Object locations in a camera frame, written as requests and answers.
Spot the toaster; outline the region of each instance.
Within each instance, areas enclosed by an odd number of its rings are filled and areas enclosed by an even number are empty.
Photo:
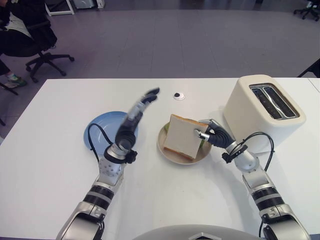
[[[297,103],[267,75],[239,78],[223,115],[238,143],[252,133],[264,132],[272,137],[275,147],[306,121]],[[253,153],[270,151],[269,144],[263,135],[246,142]]]

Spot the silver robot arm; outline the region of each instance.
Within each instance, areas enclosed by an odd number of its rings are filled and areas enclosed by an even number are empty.
[[[115,136],[115,143],[106,148],[99,160],[99,175],[56,240],[100,240],[104,232],[107,209],[124,178],[124,168],[135,161],[135,130],[147,106],[157,99],[160,89],[147,92],[128,112]]]
[[[292,209],[278,193],[266,171],[260,166],[258,157],[247,151],[247,146],[237,144],[228,132],[213,119],[201,120],[208,124],[206,132],[194,130],[195,134],[211,143],[224,148],[227,153],[222,158],[242,172],[242,179],[251,194],[259,215],[266,224],[263,229],[267,240],[310,240],[310,236]]]

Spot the toast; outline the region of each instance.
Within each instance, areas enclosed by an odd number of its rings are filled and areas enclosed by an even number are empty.
[[[205,132],[207,127],[208,125],[204,123],[172,114],[163,147],[193,160],[197,156],[202,141],[195,135],[194,130]]]

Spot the sneaker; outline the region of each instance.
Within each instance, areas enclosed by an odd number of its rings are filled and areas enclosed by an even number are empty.
[[[20,76],[17,77],[17,80],[8,80],[9,82],[8,83],[11,83],[13,87],[10,87],[8,85],[6,85],[8,88],[16,88],[16,87],[23,87],[25,85],[27,85],[27,82],[25,80],[23,80]]]

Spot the gray floor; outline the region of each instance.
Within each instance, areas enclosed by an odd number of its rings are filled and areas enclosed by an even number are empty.
[[[51,52],[75,57],[55,61],[66,78],[296,77],[320,55],[319,23],[288,11],[107,8],[50,20],[58,37]],[[44,65],[35,84],[24,67],[30,58],[1,59],[29,83],[19,96],[0,89],[5,137],[45,80],[62,77]]]

